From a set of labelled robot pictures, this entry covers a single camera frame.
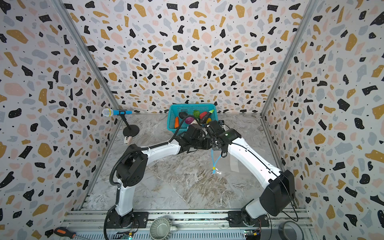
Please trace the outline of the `red toy pepper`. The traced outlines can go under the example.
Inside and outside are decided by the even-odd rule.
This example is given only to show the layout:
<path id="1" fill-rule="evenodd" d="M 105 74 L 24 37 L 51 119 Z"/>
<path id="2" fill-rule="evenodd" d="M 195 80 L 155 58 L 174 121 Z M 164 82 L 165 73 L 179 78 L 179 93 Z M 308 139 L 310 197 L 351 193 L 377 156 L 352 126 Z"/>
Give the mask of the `red toy pepper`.
<path id="1" fill-rule="evenodd" d="M 202 113 L 200 113 L 200 116 L 199 116 L 199 118 L 200 119 L 203 119 L 204 118 L 204 116 L 207 114 L 208 112 L 202 112 Z"/>

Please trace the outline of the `teal plastic basket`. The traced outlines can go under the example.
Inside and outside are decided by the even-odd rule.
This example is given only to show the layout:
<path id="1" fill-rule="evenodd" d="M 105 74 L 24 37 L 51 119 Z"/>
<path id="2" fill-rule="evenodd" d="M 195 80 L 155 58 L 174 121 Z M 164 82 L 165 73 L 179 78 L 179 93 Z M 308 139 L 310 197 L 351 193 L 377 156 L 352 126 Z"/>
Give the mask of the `teal plastic basket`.
<path id="1" fill-rule="evenodd" d="M 185 132 L 189 126 L 188 121 L 186 120 L 182 124 L 183 117 L 185 116 L 197 116 L 194 115 L 194 112 L 198 111 L 200 114 L 203 112 L 213 112 L 210 116 L 212 121 L 218 121 L 219 117 L 217 114 L 216 106 L 213 104 L 175 104 L 171 105 L 168 111 L 168 120 L 167 120 L 167 128 L 172 133 L 175 133 L 177 128 L 175 125 L 175 119 L 179 119 L 179 127 L 180 130 L 178 134 Z"/>

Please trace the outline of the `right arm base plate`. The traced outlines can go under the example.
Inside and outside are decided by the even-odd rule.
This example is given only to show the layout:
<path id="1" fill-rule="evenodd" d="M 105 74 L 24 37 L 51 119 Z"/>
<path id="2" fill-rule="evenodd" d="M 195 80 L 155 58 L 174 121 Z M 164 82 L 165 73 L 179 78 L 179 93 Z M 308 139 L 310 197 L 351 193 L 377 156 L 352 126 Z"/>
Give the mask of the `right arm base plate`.
<path id="1" fill-rule="evenodd" d="M 229 222 L 231 228 L 235 227 L 248 227 L 259 228 L 269 227 L 269 219 L 267 215 L 262 215 L 257 219 L 251 218 L 246 211 L 228 211 L 226 220 Z"/>

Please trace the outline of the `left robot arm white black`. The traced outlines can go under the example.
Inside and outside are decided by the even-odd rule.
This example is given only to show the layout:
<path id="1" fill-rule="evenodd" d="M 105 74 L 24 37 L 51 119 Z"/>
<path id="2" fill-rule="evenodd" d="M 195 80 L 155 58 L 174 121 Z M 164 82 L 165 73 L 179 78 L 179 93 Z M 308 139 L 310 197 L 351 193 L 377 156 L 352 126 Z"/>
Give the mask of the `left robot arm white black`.
<path id="1" fill-rule="evenodd" d="M 110 184 L 117 187 L 116 214 L 120 217 L 132 214 L 135 186 L 143 179 L 148 164 L 168 156 L 211 148 L 211 138 L 196 124 L 160 144 L 149 147 L 130 145 L 110 173 Z"/>

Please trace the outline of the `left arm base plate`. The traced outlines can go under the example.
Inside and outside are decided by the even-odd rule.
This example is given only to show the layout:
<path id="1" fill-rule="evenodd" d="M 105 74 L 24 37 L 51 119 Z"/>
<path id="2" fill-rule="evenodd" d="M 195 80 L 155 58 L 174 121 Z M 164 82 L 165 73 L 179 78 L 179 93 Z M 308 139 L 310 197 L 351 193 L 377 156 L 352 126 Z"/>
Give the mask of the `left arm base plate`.
<path id="1" fill-rule="evenodd" d="M 107 214 L 105 229 L 145 229 L 149 219 L 149 212 L 135 212 L 120 216 L 115 210 Z"/>

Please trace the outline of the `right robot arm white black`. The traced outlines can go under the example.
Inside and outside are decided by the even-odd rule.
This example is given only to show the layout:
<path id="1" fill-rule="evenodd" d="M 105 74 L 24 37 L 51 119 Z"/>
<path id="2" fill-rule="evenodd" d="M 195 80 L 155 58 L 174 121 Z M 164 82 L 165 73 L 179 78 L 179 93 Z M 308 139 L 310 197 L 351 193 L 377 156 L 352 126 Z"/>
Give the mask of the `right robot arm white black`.
<path id="1" fill-rule="evenodd" d="M 282 171 L 259 155 L 234 129 L 224 130 L 219 122 L 206 125 L 213 146 L 222 154 L 238 159 L 256 177 L 264 189 L 261 196 L 245 206 L 246 215 L 252 219 L 269 214 L 276 217 L 284 208 L 293 204 L 295 196 L 294 175 Z"/>

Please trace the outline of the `clear zip top bag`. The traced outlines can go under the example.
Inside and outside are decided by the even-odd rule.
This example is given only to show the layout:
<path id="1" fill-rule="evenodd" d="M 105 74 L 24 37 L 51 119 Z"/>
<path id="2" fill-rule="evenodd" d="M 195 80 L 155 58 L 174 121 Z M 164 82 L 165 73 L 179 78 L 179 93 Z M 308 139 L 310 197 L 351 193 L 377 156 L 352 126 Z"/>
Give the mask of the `clear zip top bag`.
<path id="1" fill-rule="evenodd" d="M 254 174 L 234 156 L 222 158 L 220 151 L 211 151 L 210 159 L 216 164 L 216 176 L 227 181 L 222 187 L 222 208 L 240 209 L 263 193 L 264 188 Z"/>

